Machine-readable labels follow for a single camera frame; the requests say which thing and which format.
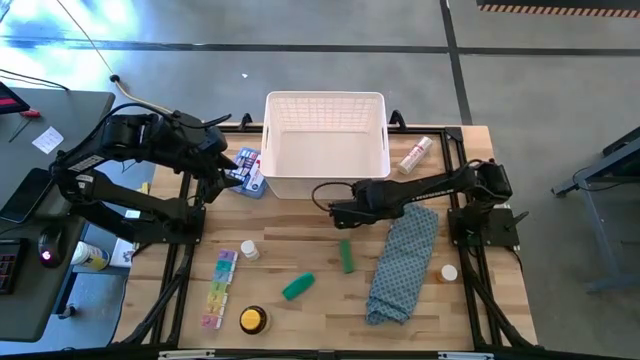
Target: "laundry basket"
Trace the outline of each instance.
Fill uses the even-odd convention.
[[[267,96],[260,172],[280,199],[310,199],[328,181],[353,183],[390,172],[384,97],[379,93],[275,91]],[[318,199],[351,197],[330,185]]]

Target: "towel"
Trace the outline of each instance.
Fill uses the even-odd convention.
[[[413,313],[438,231],[438,214],[408,204],[394,221],[367,300],[365,320],[378,325],[387,320],[404,324]]]

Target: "gray floor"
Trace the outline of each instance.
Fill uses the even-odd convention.
[[[0,35],[82,39],[51,3],[15,0],[0,23]],[[87,24],[90,34],[102,40],[446,46],[437,0],[65,3]],[[471,0],[449,3],[459,46],[640,47],[637,20],[480,13]],[[173,11],[180,15],[170,16]],[[228,112],[238,119],[250,112],[260,121],[270,91],[335,89],[379,91],[385,95],[388,111],[400,109],[411,123],[460,124],[446,54],[104,54],[136,95],[203,119]],[[639,357],[640,291],[585,293],[585,282],[604,276],[594,235],[578,194],[555,199],[549,189],[640,124],[636,100],[640,57],[463,56],[461,63],[473,123],[490,127],[497,159],[506,165],[512,181],[511,206],[531,212],[519,231],[540,343],[554,350]],[[0,48],[0,67],[47,77],[75,89],[115,92],[99,58],[88,50],[4,47]],[[597,197],[621,209],[629,205],[620,198],[634,190],[623,186]],[[603,214],[608,223],[609,215]],[[625,255],[636,258],[639,250],[638,246],[627,247]],[[75,301],[88,309],[97,306],[95,302],[110,304],[104,314],[87,311],[71,322],[52,321],[39,343],[0,343],[0,353],[103,345],[113,331],[121,294],[115,289],[122,284],[94,277],[83,278],[74,291]],[[104,297],[98,299],[96,294]],[[56,329],[64,329],[68,343],[49,336]]]

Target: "phone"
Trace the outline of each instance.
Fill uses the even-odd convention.
[[[18,189],[11,195],[9,201],[0,210],[0,218],[18,224],[27,221],[31,213],[47,195],[51,185],[49,171],[31,169],[20,183],[20,186],[18,186]]]

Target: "wooden table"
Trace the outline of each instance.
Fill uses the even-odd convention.
[[[463,134],[467,158],[493,157],[487,127],[466,126]],[[395,165],[419,136],[390,136],[392,179],[407,181],[444,172],[442,151],[436,138],[429,154],[409,176],[395,170]],[[228,134],[227,140],[229,149],[225,153],[233,157],[243,146],[259,149],[261,136]],[[175,197],[180,182],[181,176],[174,175],[170,169],[157,167],[151,194],[160,198]],[[436,279],[437,270],[445,264],[453,264],[460,269],[457,250],[449,241],[445,215],[450,207],[449,198],[431,199],[425,201],[425,205],[438,212],[439,229],[415,311],[405,325],[385,323],[368,326],[364,321],[365,302],[390,222],[337,230],[327,213],[320,211],[311,201],[279,200],[271,191],[267,191],[262,199],[254,200],[225,190],[207,206],[207,222],[202,243],[196,247],[179,347],[472,349],[462,280],[441,284]],[[249,262],[240,256],[229,287],[222,329],[203,330],[200,318],[219,250],[239,251],[240,243],[249,239],[256,242],[260,259]],[[340,239],[351,239],[356,271],[348,275],[342,273]],[[167,247],[153,245],[135,258],[115,340],[129,335],[156,300]],[[521,334],[535,343],[525,286],[515,257],[502,248],[487,248],[486,253],[497,303]],[[282,289],[307,271],[315,275],[316,283],[298,298],[286,301],[281,294]],[[265,306],[273,316],[271,329],[261,336],[245,335],[238,326],[240,311],[252,304]],[[172,318],[172,306],[170,304],[165,317],[165,334]],[[479,313],[483,334],[489,339],[486,312],[482,305],[479,305]]]

